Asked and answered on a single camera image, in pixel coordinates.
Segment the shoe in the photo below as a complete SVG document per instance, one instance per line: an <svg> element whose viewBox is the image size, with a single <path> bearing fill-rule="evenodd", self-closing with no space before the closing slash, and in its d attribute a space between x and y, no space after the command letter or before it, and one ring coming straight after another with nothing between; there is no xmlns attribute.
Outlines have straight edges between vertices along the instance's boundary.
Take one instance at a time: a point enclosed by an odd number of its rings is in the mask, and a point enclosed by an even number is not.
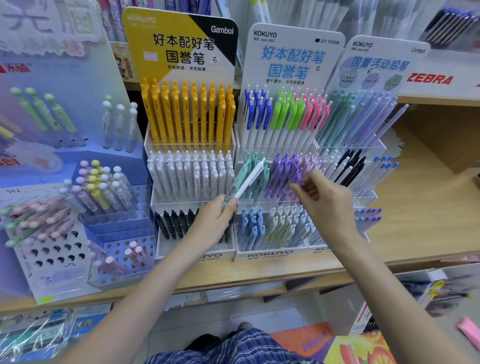
<svg viewBox="0 0 480 364"><path fill-rule="evenodd" d="M240 330L244 330L246 328L252 328L253 325L250 323L250 322L242 322L240 325L239 325L239 331Z"/></svg>

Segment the plaid clothing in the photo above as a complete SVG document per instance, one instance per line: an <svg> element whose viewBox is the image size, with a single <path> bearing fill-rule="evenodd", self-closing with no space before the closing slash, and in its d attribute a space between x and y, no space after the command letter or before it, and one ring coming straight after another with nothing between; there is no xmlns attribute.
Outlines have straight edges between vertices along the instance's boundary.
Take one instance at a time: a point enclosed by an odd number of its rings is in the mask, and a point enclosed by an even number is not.
<svg viewBox="0 0 480 364"><path fill-rule="evenodd" d="M270 335L257 328L248 328L236 333L207 354L186 350L161 352L150 357L145 364L320 364L313 359L301 358L285 350Z"/></svg>

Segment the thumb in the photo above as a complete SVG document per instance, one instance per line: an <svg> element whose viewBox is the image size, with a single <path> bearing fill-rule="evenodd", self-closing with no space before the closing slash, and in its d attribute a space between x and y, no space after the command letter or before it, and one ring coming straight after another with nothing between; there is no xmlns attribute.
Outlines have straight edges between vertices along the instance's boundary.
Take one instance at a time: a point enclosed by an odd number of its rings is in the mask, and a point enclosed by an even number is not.
<svg viewBox="0 0 480 364"><path fill-rule="evenodd" d="M333 182L328 180L317 168L312 169L309 174L312 182L317 186L317 190L320 196L328 195L330 190L330 184Z"/></svg>
<svg viewBox="0 0 480 364"><path fill-rule="evenodd" d="M291 183L290 188L293 190L293 192L295 192L297 197L300 199L300 202L302 205L305 206L306 204L313 201L312 198L307 195L307 193L303 190L303 188L300 185L296 183Z"/></svg>
<svg viewBox="0 0 480 364"><path fill-rule="evenodd" d="M221 219L223 222L228 224L230 219L232 218L232 215L237 212L237 205L239 201L237 198L232 198L226 205L225 208L223 209L222 213L220 214L219 219Z"/></svg>

